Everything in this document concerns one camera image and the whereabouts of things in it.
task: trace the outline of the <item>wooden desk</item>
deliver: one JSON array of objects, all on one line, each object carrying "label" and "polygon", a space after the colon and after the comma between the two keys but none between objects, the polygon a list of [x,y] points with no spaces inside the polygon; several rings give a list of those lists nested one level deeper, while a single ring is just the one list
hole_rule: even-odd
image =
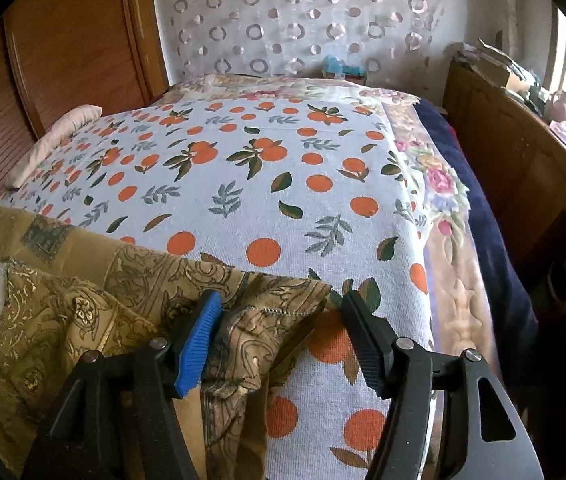
[{"label": "wooden desk", "polygon": [[[452,62],[443,106],[524,285],[566,257],[566,146],[541,118]],[[558,314],[566,313],[566,302]]]}]

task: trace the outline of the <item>white wall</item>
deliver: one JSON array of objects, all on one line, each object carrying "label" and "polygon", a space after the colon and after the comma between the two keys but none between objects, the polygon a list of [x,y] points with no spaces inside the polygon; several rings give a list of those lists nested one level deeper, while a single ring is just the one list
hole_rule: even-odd
[{"label": "white wall", "polygon": [[[378,73],[368,74],[371,86],[388,86],[422,95],[439,104],[447,77],[448,65],[454,54],[455,43],[474,43],[477,38],[494,43],[498,30],[503,28],[500,0],[426,0],[426,13],[410,10],[410,0],[383,0],[382,4],[370,0],[340,0],[329,4],[326,0],[303,0],[292,5],[284,0],[261,0],[254,7],[241,0],[223,0],[218,9],[205,7],[205,0],[186,0],[187,9],[175,12],[177,0],[155,0],[161,44],[165,53],[170,82],[190,76],[215,72],[215,61],[227,59],[231,72],[251,73],[250,61],[264,59],[268,74],[288,73],[289,61],[303,59],[305,69],[299,75],[320,72],[320,64],[326,54],[334,54],[350,64],[364,64],[373,58],[381,62]],[[350,7],[361,9],[359,18],[348,14]],[[268,9],[277,8],[279,17],[268,17]],[[307,11],[321,11],[319,20],[309,20]],[[235,20],[228,20],[229,12],[236,12]],[[400,12],[403,20],[398,23],[391,17]],[[431,30],[420,23],[431,21]],[[368,35],[368,22],[377,21],[385,28],[385,37],[372,40]],[[343,23],[346,34],[339,41],[326,37],[325,28],[330,22]],[[263,27],[263,39],[250,41],[245,29],[250,23]],[[301,23],[306,30],[302,40],[291,40],[287,34],[289,23]],[[227,39],[212,41],[208,35],[211,27],[223,27]],[[189,38],[187,43],[179,41]],[[417,33],[422,37],[419,48],[407,47],[407,35]],[[358,43],[362,52],[351,54],[350,45]],[[320,54],[312,54],[310,46],[321,45]],[[244,52],[236,54],[233,46],[242,46]],[[204,55],[199,49],[205,47]]]},{"label": "white wall", "polygon": [[518,61],[543,82],[550,56],[551,0],[521,0],[519,34],[523,52]]}]

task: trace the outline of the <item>wooden wardrobe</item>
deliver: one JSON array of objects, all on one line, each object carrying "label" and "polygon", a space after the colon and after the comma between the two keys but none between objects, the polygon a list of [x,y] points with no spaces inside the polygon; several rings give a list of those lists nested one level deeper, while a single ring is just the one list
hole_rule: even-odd
[{"label": "wooden wardrobe", "polygon": [[94,104],[114,114],[167,87],[154,0],[15,0],[0,20],[0,194],[67,111]]}]

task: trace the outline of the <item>wall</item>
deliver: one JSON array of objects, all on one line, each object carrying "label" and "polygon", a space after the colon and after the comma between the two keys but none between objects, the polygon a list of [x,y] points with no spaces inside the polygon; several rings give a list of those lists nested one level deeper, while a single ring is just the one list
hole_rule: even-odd
[{"label": "wall", "polygon": [[493,42],[500,28],[499,0],[155,0],[155,6],[170,82],[214,72],[317,75],[332,54],[367,66],[371,86],[435,102],[454,53],[450,44],[479,36]]},{"label": "wall", "polygon": [[552,29],[551,0],[521,0],[519,33],[522,56],[518,61],[540,79],[546,75]]}]

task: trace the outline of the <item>cardboard box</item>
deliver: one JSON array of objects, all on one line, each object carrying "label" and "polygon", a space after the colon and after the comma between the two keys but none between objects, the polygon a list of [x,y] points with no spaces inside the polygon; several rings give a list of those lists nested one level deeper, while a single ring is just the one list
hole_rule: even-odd
[{"label": "cardboard box", "polygon": [[498,86],[503,86],[516,93],[530,90],[530,83],[520,79],[519,76],[510,72],[506,66],[497,62],[492,62],[485,57],[481,57],[476,67]]}]

